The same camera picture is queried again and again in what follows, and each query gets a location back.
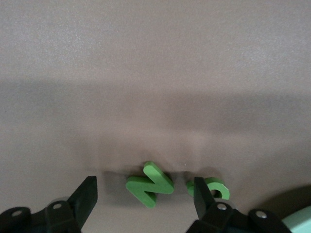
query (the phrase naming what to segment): gray surface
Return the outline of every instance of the gray surface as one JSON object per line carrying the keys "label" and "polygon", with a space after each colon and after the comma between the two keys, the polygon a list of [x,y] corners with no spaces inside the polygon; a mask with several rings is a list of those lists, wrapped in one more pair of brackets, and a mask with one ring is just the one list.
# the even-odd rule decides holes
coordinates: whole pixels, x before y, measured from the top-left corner
{"label": "gray surface", "polygon": [[[1,1],[0,211],[99,202],[84,232],[184,232],[185,182],[222,178],[243,213],[310,205],[311,5],[305,1]],[[144,208],[152,160],[176,191]]]}

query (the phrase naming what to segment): metal screw head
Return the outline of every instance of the metal screw head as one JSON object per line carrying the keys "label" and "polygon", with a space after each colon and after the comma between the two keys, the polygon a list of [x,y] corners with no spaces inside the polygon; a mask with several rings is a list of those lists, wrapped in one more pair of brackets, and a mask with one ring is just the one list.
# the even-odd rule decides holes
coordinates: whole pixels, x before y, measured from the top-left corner
{"label": "metal screw head", "polygon": [[11,215],[12,215],[12,217],[16,217],[16,216],[19,216],[21,213],[22,213],[21,210],[16,210],[16,211],[13,212]]}
{"label": "metal screw head", "polygon": [[227,209],[226,205],[225,205],[225,204],[222,204],[222,203],[219,203],[219,204],[217,205],[217,208],[218,208],[219,210],[226,210],[226,209]]}
{"label": "metal screw head", "polygon": [[267,218],[267,215],[263,211],[256,211],[257,217]]}
{"label": "metal screw head", "polygon": [[222,198],[214,198],[214,200],[215,200],[216,202],[225,203],[225,204],[229,205],[232,209],[237,209],[237,208],[235,207],[235,205],[234,205],[231,201],[229,201],[229,200],[225,200],[225,199],[222,199]]}
{"label": "metal screw head", "polygon": [[60,207],[62,207],[62,204],[58,203],[53,206],[53,209],[56,210],[56,209],[59,209]]}

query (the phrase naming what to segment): light green object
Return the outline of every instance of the light green object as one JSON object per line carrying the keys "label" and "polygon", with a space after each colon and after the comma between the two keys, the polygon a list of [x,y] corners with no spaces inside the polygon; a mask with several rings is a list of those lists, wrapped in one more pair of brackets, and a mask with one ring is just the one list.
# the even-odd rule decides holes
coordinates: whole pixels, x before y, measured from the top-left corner
{"label": "light green object", "polygon": [[[227,187],[225,186],[225,183],[222,180],[215,178],[215,177],[210,177],[210,178],[205,179],[205,183],[207,184],[210,191],[216,190],[219,192],[219,193],[216,193],[216,196],[214,196],[215,198],[222,198],[225,200],[229,200],[229,197],[230,197],[229,189],[227,189]],[[188,189],[188,193],[191,196],[194,196],[194,182],[193,181],[187,182],[187,189]]]}
{"label": "light green object", "polygon": [[284,224],[292,233],[311,232],[311,206],[299,210],[283,219]]}
{"label": "light green object", "polygon": [[144,173],[148,178],[131,176],[126,188],[148,208],[156,206],[155,193],[171,194],[174,184],[153,162],[145,163]]}

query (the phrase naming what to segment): screw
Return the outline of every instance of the screw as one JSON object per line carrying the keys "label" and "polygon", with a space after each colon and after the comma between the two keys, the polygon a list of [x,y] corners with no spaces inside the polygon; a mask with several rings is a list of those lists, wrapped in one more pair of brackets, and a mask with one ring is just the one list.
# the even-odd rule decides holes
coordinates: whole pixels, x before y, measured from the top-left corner
{"label": "screw", "polygon": [[267,215],[263,211],[256,211],[257,217],[267,218]]}
{"label": "screw", "polygon": [[11,215],[12,215],[12,217],[16,217],[16,216],[19,216],[21,214],[21,212],[22,212],[21,210],[16,210]]}
{"label": "screw", "polygon": [[225,204],[222,204],[222,203],[219,203],[219,204],[217,205],[217,208],[218,208],[219,210],[226,210],[226,209],[227,209],[226,205],[225,205]]}
{"label": "screw", "polygon": [[60,207],[62,207],[62,204],[58,203],[53,206],[53,209],[56,210],[56,209],[59,209]]}

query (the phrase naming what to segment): green foam letter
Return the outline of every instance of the green foam letter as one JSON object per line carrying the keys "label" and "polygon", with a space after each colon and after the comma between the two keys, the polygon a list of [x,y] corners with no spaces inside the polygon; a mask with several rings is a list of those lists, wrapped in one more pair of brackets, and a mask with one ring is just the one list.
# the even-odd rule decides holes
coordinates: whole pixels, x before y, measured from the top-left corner
{"label": "green foam letter", "polygon": [[148,178],[131,176],[126,188],[148,208],[156,206],[155,193],[171,194],[174,184],[153,162],[145,163],[144,173]]}
{"label": "green foam letter", "polygon": [[[216,190],[219,193],[215,196],[215,198],[222,198],[225,200],[229,200],[230,192],[229,189],[225,186],[224,182],[218,178],[210,177],[205,179],[205,183],[207,184],[210,191]],[[193,196],[194,193],[194,182],[189,181],[187,183],[188,193]]]}

